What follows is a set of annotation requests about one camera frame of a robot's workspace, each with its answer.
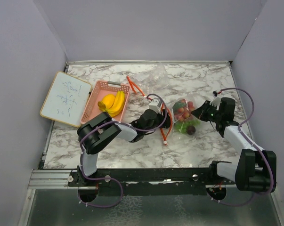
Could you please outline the red fake berry bunch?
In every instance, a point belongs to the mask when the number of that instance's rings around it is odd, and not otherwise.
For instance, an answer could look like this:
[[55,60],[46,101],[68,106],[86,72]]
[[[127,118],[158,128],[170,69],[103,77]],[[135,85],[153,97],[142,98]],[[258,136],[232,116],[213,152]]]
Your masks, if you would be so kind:
[[181,99],[173,105],[172,109],[175,117],[175,122],[194,119],[194,116],[191,114],[191,111],[195,110],[193,101],[186,101],[185,99]]

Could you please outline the zip bag with berries grapes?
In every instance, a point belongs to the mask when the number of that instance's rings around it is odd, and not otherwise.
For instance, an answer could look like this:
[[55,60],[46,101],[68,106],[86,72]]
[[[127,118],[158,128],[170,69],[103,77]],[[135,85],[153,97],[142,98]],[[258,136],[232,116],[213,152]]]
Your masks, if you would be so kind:
[[183,136],[191,138],[196,135],[201,126],[201,121],[191,114],[198,107],[191,94],[172,100],[167,104],[167,107],[170,118],[166,122],[170,122],[170,127],[166,134],[164,129],[160,129],[165,146],[171,142],[174,133],[178,139],[183,138]]

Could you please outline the green fake grape bunch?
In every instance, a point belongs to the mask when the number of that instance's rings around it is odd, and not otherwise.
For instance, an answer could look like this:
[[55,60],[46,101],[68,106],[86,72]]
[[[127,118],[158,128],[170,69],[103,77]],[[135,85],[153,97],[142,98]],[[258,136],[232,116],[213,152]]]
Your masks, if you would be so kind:
[[187,119],[185,121],[178,121],[178,122],[176,122],[174,124],[174,128],[175,128],[176,131],[178,131],[178,132],[180,132],[182,134],[186,134],[187,135],[186,129],[187,129],[187,127],[189,125],[193,125],[195,127],[195,129],[196,129],[197,127],[200,126],[200,124],[201,124],[200,121],[197,120],[197,119]]

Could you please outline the zip bag with yellow fruit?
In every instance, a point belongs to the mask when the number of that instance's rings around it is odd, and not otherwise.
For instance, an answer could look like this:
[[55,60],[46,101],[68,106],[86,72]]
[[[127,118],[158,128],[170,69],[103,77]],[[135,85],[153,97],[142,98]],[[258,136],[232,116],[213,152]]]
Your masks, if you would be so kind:
[[170,87],[168,73],[162,63],[155,65],[153,69],[126,78],[132,91],[143,97],[151,93],[157,94],[158,91]]

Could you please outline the yellow fake banana bunch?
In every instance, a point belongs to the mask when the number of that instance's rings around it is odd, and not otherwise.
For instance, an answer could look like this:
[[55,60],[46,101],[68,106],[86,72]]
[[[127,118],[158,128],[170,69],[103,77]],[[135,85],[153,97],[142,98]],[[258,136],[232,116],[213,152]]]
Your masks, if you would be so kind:
[[118,91],[115,95],[115,101],[110,109],[105,109],[103,112],[107,112],[111,117],[117,116],[124,107],[125,104],[125,94],[123,91]]

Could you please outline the pink plastic basket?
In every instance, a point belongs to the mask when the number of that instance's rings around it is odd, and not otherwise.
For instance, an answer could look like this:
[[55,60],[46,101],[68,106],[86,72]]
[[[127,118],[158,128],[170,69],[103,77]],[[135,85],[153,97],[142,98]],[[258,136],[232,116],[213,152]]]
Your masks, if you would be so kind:
[[83,111],[81,124],[87,123],[106,110],[115,120],[122,121],[130,90],[128,84],[98,80]]

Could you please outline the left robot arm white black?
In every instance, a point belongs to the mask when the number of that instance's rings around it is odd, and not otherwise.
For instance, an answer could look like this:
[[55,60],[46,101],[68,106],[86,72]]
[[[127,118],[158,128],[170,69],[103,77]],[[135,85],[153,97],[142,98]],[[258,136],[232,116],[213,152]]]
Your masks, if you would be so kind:
[[157,113],[147,109],[131,123],[117,121],[108,113],[101,113],[77,129],[81,147],[79,180],[83,185],[94,183],[97,171],[98,153],[115,138],[135,143],[155,132],[156,129],[169,129],[171,117],[166,110]]

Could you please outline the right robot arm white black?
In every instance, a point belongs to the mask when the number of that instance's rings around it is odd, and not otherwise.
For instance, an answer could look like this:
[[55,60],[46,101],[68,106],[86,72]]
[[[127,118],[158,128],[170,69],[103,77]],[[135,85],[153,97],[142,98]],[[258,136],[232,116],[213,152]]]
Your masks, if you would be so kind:
[[237,164],[213,161],[207,178],[218,184],[224,178],[235,182],[240,191],[271,193],[276,188],[276,154],[266,151],[253,142],[234,120],[235,100],[220,99],[219,106],[206,100],[191,114],[201,121],[213,122],[216,131],[240,154]]

